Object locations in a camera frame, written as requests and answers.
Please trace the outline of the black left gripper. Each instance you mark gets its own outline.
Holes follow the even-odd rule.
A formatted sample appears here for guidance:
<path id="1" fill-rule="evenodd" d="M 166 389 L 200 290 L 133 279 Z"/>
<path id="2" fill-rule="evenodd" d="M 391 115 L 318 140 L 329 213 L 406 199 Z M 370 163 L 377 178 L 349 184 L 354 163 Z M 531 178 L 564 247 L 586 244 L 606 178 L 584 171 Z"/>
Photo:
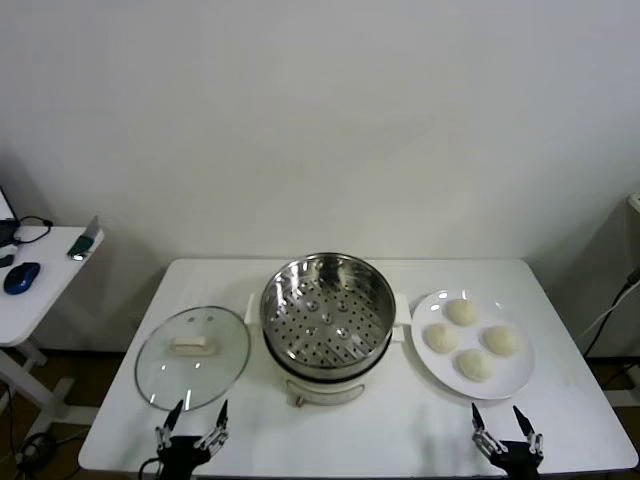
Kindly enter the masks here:
<path id="1" fill-rule="evenodd" d="M 190 480 L 193 471 L 211 460 L 229 438 L 227 430 L 228 401 L 220 409 L 214 428 L 203 435 L 194 447 L 171 447 L 173 429 L 183 409 L 183 400 L 169 412 L 161 427 L 155 428 L 156 451 L 162 464 L 159 480 Z"/>

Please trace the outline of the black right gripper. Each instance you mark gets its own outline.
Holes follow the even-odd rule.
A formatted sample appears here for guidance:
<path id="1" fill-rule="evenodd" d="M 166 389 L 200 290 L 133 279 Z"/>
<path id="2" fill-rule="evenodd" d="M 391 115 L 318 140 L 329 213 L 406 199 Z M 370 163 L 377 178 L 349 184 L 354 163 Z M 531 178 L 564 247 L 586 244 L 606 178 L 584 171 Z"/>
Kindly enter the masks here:
<path id="1" fill-rule="evenodd" d="M 518 425 L 528 442 L 529 451 L 506 453 L 506 446 L 487 430 L 477 406 L 472 403 L 472 441 L 476 448 L 486 457 L 491 458 L 491 464 L 503 470 L 508 479 L 537 480 L 540 478 L 538 467 L 542 462 L 543 434 L 537 433 L 530 420 L 517 407 L 513 411 Z"/>

